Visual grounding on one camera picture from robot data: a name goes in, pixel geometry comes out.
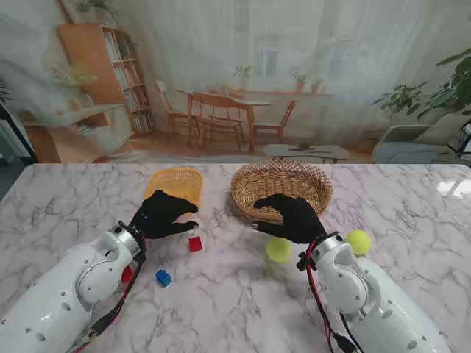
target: potted plant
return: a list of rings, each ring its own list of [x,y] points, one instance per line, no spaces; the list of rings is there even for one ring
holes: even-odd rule
[[[428,115],[437,108],[448,111],[461,111],[463,115],[471,115],[471,48],[460,54],[453,55],[436,64],[436,67],[460,60],[451,78],[429,98],[417,117]]]
[[[291,78],[296,82],[294,86],[294,92],[302,93],[304,91],[304,86],[306,84],[306,79],[308,75],[305,72],[292,71]]]
[[[8,96],[9,92],[7,91],[7,86],[5,83],[0,79],[0,101],[3,104],[6,104],[7,101],[11,101],[10,97]]]
[[[111,7],[112,0],[79,0],[76,10],[82,22],[116,25],[116,11]]]
[[[87,94],[86,86],[95,82],[98,77],[90,73],[84,65],[76,64],[67,69],[63,65],[56,64],[51,70],[51,75],[67,92],[72,110],[93,106],[93,99]]]
[[[414,88],[407,88],[405,85],[397,86],[394,94],[384,93],[373,105],[385,101],[381,109],[389,112],[386,114],[390,118],[405,106],[409,108],[407,115],[414,113],[423,106],[425,109],[417,115],[417,120],[421,121],[423,119],[422,121],[425,122],[425,119],[427,119],[427,124],[434,124],[445,113],[453,111],[461,111],[463,115],[471,115],[471,48],[460,54],[452,55],[435,66],[447,65],[458,60],[460,62],[456,65],[451,78],[443,85],[440,85],[439,89],[427,99],[421,95],[419,90],[416,90],[427,83],[424,82]]]
[[[372,105],[383,102],[381,110],[385,112],[388,119],[392,119],[395,114],[399,113],[406,107],[408,108],[406,115],[410,115],[418,110],[421,104],[425,103],[422,99],[422,91],[419,89],[426,84],[428,84],[428,81],[413,87],[399,85],[394,88],[394,92],[383,93],[381,98],[374,101]]]
[[[249,78],[253,75],[253,66],[251,65],[237,65],[234,71],[234,77],[237,77],[237,89],[247,90]]]

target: wicker basket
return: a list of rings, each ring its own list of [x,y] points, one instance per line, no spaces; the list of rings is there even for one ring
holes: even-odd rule
[[[162,190],[198,205],[202,189],[203,177],[199,171],[191,168],[163,169],[150,179],[144,198],[147,199],[156,190]]]
[[[320,214],[332,198],[332,184],[323,171],[297,160],[271,160],[248,164],[239,169],[230,194],[243,215],[260,221],[281,222],[281,214],[271,207],[256,210],[253,204],[262,197],[283,193],[302,197]]]

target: green plant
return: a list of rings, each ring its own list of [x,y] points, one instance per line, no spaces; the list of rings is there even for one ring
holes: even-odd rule
[[[7,91],[7,86],[0,80],[0,101],[3,104],[6,104],[7,101],[11,101],[10,97],[8,96],[9,94],[10,93]]]
[[[291,78],[299,83],[305,83],[308,75],[305,72],[292,71]]]
[[[87,13],[92,8],[106,10],[109,13],[115,13],[116,11],[109,4],[112,0],[80,0],[75,5],[75,8],[80,13]]]
[[[83,86],[88,83],[95,82],[98,79],[97,76],[87,71],[84,65],[72,65],[70,76],[64,79],[64,83],[69,85]]]
[[[253,75],[253,66],[251,65],[237,65],[235,67],[234,76],[237,77],[251,77]]]
[[[406,114],[410,115],[418,110],[422,103],[425,103],[421,97],[422,91],[419,90],[419,88],[422,88],[426,84],[428,84],[428,81],[413,87],[399,85],[394,88],[393,93],[383,93],[381,98],[374,101],[372,105],[382,101],[383,105],[381,105],[381,110],[385,111],[389,119],[406,107],[408,108]]]
[[[461,60],[455,67],[451,78],[440,85],[426,103],[427,108],[422,111],[418,118],[423,117],[434,108],[448,108],[455,111],[461,111],[463,115],[471,115],[471,48],[463,51],[461,54],[453,55],[436,64],[436,67],[453,63]]]

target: tennis ball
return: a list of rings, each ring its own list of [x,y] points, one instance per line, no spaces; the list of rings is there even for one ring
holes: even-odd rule
[[[353,254],[363,255],[371,248],[371,238],[364,230],[353,230],[347,234],[347,243],[352,246]]]
[[[266,246],[266,254],[276,263],[284,263],[291,257],[291,241],[273,237]]]

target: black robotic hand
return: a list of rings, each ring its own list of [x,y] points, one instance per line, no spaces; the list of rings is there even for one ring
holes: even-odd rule
[[[252,228],[260,232],[285,238],[298,244],[308,244],[326,234],[316,212],[304,199],[294,199],[282,193],[276,193],[259,199],[253,206],[255,208],[273,207],[283,217],[282,225],[255,221]]]
[[[131,220],[130,227],[144,233],[147,239],[159,239],[198,227],[195,221],[174,223],[181,215],[198,212],[190,201],[167,195],[157,190],[145,199]]]

